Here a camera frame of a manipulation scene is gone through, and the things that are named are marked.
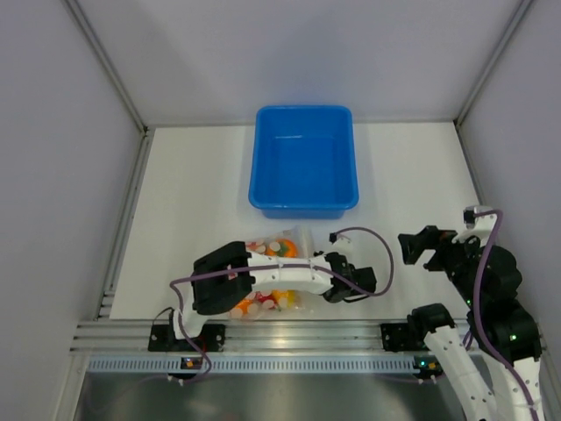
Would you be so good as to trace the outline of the clear zip top bag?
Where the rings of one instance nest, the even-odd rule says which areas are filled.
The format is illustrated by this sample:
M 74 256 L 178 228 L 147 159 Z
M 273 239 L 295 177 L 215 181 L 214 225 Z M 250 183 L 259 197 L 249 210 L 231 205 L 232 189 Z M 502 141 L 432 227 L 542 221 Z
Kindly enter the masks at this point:
M 314 251 L 314 243 L 309 229 L 299 225 L 266 237 L 247 240 L 245 242 L 245 248 L 250 252 L 266 255 L 266 247 L 268 244 L 277 239 L 290 239 L 295 242 L 299 250 L 299 256 L 297 258 L 307 258 Z M 295 307 L 284 310 L 279 308 L 274 301 L 272 296 L 273 290 L 275 289 L 262 289 L 257 292 L 251 292 L 228 312 L 228 317 L 230 319 L 254 320 L 262 318 L 268 312 L 292 313 L 303 309 L 301 293 L 294 290 L 296 293 Z

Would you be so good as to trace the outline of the orange fake fruit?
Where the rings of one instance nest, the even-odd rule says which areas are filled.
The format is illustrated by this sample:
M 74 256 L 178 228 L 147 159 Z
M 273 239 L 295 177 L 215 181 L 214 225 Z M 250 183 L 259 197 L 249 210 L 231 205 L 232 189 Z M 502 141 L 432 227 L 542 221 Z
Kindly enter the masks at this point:
M 266 255 L 284 258 L 297 258 L 299 250 L 295 242 L 290 239 L 277 239 L 271 241 L 266 247 Z

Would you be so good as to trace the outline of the yellow fake fruit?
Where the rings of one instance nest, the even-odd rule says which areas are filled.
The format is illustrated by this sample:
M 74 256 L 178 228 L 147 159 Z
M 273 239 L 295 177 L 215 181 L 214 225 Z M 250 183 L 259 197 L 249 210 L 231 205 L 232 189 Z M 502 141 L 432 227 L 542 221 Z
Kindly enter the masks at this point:
M 277 306 L 281 309 L 292 309 L 295 307 L 296 293 L 293 290 L 273 290 L 272 296 Z

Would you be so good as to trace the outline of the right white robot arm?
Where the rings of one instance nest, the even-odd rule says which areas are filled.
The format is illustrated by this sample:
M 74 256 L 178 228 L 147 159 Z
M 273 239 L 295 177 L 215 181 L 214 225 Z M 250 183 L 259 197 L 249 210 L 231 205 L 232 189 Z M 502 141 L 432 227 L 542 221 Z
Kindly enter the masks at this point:
M 437 358 L 467 419 L 542 420 L 540 334 L 517 299 L 522 274 L 514 255 L 494 243 L 498 228 L 498 221 L 483 217 L 461 233 L 428 225 L 398 237 L 404 264 L 414 265 L 431 251 L 424 268 L 444 273 L 464 299 L 491 380 L 476 368 L 442 304 L 412 310 L 408 335 Z

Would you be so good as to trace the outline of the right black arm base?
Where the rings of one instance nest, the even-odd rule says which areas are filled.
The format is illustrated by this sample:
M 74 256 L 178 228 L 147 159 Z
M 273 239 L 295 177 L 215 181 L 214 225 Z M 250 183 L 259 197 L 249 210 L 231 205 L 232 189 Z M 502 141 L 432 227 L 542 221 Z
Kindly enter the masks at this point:
M 384 323 L 380 325 L 382 346 L 389 352 L 413 352 L 427 350 L 419 332 L 408 323 Z

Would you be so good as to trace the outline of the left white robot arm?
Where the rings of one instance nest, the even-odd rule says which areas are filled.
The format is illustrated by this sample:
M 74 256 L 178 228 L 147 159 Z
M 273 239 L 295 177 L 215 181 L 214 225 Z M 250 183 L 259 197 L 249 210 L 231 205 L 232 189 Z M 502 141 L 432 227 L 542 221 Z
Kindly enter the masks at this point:
M 188 350 L 208 319 L 258 293 L 293 290 L 339 303 L 352 295 L 373 295 L 376 284 L 372 268 L 355 268 L 338 252 L 287 258 L 255 253 L 233 241 L 196 260 L 192 275 L 170 282 L 179 305 L 167 338 L 177 349 Z

